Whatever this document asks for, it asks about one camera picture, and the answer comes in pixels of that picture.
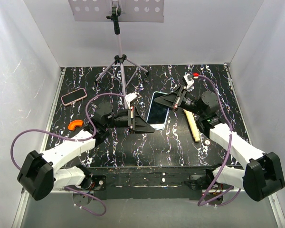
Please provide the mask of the phone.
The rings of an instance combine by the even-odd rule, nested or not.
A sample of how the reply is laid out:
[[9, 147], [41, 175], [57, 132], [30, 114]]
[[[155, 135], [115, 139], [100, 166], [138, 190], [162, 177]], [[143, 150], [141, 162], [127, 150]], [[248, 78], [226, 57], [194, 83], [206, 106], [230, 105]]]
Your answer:
[[86, 97], [87, 97], [87, 93], [85, 89], [79, 88], [66, 95], [61, 96], [61, 101], [64, 106], [68, 106]]
[[162, 92], [154, 92], [150, 102], [150, 107], [147, 115], [147, 123], [155, 130], [162, 131], [165, 128], [166, 121], [169, 114], [169, 108], [155, 102], [155, 98], [166, 95]]

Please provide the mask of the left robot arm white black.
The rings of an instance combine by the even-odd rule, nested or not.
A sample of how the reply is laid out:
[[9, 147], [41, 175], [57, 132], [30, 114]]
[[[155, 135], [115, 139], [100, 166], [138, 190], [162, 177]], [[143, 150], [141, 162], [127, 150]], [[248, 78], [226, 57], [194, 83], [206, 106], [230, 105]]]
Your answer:
[[130, 133], [153, 133], [155, 130], [142, 119], [134, 106], [114, 113], [111, 103], [101, 103], [92, 117], [93, 124], [84, 127], [73, 138], [43, 152], [30, 152], [20, 168], [18, 182], [34, 200], [45, 198], [53, 189], [77, 186], [87, 190], [93, 184], [92, 173], [83, 165], [64, 165], [89, 151], [109, 136], [108, 128], [128, 128]]

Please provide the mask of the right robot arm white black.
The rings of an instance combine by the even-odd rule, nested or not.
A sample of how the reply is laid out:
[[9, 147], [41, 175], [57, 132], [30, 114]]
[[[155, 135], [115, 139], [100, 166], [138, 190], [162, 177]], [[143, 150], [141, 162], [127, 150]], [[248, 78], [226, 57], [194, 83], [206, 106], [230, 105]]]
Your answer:
[[219, 97], [211, 91], [195, 99], [184, 86], [170, 94], [155, 98], [155, 102], [170, 109], [182, 108], [198, 116], [196, 125], [201, 133], [216, 142], [232, 155], [241, 169], [229, 167], [223, 162], [206, 171], [205, 182], [211, 189], [221, 184], [242, 189], [254, 201], [260, 201], [285, 187], [280, 158], [274, 152], [265, 153], [252, 146], [227, 122], [221, 122], [217, 115]]

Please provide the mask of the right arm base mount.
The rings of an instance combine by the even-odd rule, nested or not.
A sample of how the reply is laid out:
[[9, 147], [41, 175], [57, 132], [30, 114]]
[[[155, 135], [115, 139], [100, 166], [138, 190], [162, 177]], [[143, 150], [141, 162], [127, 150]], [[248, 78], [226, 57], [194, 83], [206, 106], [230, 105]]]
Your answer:
[[[189, 177], [181, 182], [181, 185], [187, 186], [192, 190], [206, 190], [211, 184], [212, 180], [208, 178], [205, 174], [191, 174]], [[230, 185], [215, 183], [210, 191], [212, 192], [221, 192], [230, 188]]]

